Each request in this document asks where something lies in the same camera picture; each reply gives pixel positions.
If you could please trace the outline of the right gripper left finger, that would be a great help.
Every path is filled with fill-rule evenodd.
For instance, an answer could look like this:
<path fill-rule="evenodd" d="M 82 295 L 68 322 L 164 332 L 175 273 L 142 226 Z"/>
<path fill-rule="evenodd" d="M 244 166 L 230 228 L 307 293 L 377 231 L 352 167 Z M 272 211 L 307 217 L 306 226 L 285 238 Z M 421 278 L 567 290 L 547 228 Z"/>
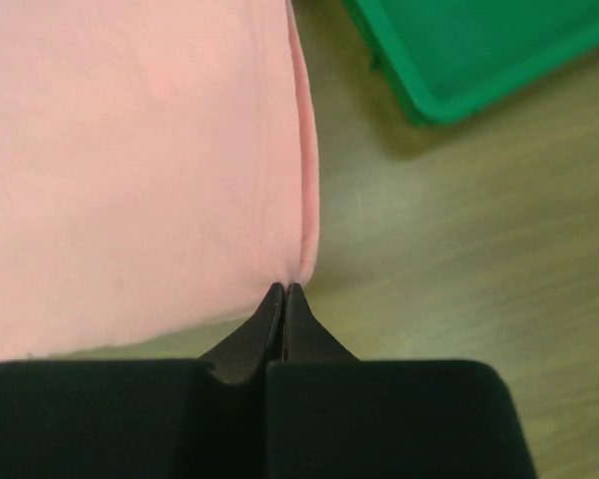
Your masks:
<path fill-rule="evenodd" d="M 198 358 L 0 362 L 0 478 L 260 478 L 285 291 Z"/>

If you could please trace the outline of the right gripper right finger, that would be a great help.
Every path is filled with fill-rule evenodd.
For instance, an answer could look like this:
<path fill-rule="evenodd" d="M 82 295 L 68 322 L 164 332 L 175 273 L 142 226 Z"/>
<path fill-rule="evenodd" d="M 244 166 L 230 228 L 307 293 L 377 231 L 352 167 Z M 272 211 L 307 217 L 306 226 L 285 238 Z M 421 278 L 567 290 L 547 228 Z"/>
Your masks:
<path fill-rule="evenodd" d="M 465 359 L 363 361 L 289 288 L 266 376 L 271 478 L 533 478 L 511 393 Z"/>

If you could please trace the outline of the salmon pink t-shirt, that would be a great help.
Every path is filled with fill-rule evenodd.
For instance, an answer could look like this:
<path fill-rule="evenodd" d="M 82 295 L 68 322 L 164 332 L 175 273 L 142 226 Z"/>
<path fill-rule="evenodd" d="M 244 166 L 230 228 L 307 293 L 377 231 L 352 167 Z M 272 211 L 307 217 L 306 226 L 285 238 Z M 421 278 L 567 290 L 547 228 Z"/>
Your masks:
<path fill-rule="evenodd" d="M 0 361 L 248 316 L 319 236 L 288 1 L 0 1 Z"/>

